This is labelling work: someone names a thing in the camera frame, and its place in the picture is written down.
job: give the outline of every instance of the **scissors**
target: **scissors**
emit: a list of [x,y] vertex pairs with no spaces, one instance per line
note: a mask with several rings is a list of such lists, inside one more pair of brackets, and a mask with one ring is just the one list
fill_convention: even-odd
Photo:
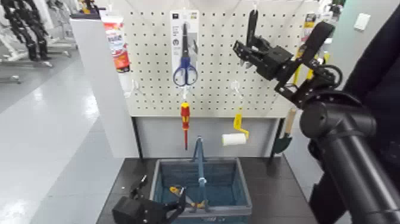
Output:
[[190,64],[190,56],[188,50],[188,28],[186,23],[183,24],[182,35],[182,56],[180,57],[180,65],[173,74],[173,80],[177,86],[193,85],[198,78],[198,74],[193,65]]

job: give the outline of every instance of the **cable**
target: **cable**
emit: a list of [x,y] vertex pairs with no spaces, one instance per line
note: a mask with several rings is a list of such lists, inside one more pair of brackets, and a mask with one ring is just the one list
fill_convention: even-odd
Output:
[[335,71],[337,72],[337,75],[339,76],[339,79],[337,80],[337,82],[335,82],[335,85],[333,85],[332,87],[333,87],[333,89],[336,89],[338,86],[340,86],[340,84],[341,84],[342,81],[343,81],[343,73],[342,73],[342,71],[340,70],[340,68],[338,68],[337,66],[334,66],[333,64],[322,64],[322,65],[318,66],[317,68],[318,68],[318,69],[319,69],[319,68],[321,68],[321,69],[326,69],[326,68],[328,68],[328,69],[333,69],[333,70],[335,70]]

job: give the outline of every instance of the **basket handle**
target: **basket handle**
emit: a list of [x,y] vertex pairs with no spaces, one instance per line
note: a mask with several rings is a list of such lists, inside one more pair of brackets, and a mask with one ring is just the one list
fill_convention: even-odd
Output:
[[205,201],[205,211],[210,212],[208,208],[208,200],[207,200],[207,193],[205,190],[205,184],[207,183],[207,180],[204,177],[204,163],[206,162],[204,159],[204,152],[203,152],[203,139],[201,136],[197,137],[196,140],[196,146],[195,146],[195,153],[192,158],[192,162],[196,162],[196,155],[197,155],[197,164],[199,166],[199,186],[201,191],[199,194],[202,194],[202,197]]

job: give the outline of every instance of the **paint roller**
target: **paint roller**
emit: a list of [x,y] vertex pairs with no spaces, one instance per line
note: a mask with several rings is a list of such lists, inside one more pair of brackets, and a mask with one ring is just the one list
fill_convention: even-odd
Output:
[[249,138],[249,132],[245,129],[242,129],[242,107],[239,107],[239,111],[235,115],[233,128],[240,131],[241,133],[223,134],[222,145],[228,146],[246,144],[247,139]]

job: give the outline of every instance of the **wooden handle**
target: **wooden handle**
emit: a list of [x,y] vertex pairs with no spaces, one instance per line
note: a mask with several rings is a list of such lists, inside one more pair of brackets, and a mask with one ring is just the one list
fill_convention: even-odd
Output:
[[296,115],[296,110],[293,108],[290,109],[287,114],[287,118],[286,118],[285,133],[290,134],[290,132],[292,130],[293,121],[295,119],[295,115]]

